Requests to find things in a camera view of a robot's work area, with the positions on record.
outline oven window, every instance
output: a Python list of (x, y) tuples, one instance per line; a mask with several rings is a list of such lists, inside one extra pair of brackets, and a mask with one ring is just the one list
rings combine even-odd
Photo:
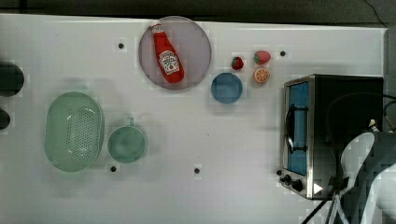
[(293, 153), (288, 151), (288, 170), (299, 175), (306, 175), (306, 133), (308, 107), (308, 82), (290, 86), (289, 107), (294, 105)]

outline toaster oven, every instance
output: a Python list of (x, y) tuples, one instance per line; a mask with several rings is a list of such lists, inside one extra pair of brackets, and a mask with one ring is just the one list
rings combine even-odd
[(372, 119), (381, 128), (382, 90), (382, 77), (311, 75), (285, 83), (282, 186), (330, 200), (344, 147)]

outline toaster oven door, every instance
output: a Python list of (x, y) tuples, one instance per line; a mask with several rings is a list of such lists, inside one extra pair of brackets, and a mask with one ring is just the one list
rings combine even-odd
[(307, 172), (307, 113), (308, 82), (288, 87), (285, 141), (288, 148), (287, 169), (306, 176)]

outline ketchup label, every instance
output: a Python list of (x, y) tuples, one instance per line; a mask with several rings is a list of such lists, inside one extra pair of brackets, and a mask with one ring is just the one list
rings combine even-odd
[(161, 33), (161, 32), (163, 32), (163, 27), (161, 25), (156, 25), (156, 26), (152, 27), (151, 31), (153, 34)]
[(170, 50), (166, 50), (160, 54), (159, 62), (166, 75), (170, 75), (178, 71), (177, 56), (175, 56), (174, 52)]

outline strawberry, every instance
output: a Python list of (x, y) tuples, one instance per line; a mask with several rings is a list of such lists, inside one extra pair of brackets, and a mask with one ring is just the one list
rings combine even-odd
[(267, 51), (256, 51), (254, 53), (254, 62), (257, 64), (265, 64), (271, 59), (271, 54)]
[(234, 57), (233, 61), (231, 62), (231, 67), (235, 70), (239, 70), (244, 67), (244, 62), (240, 57)]

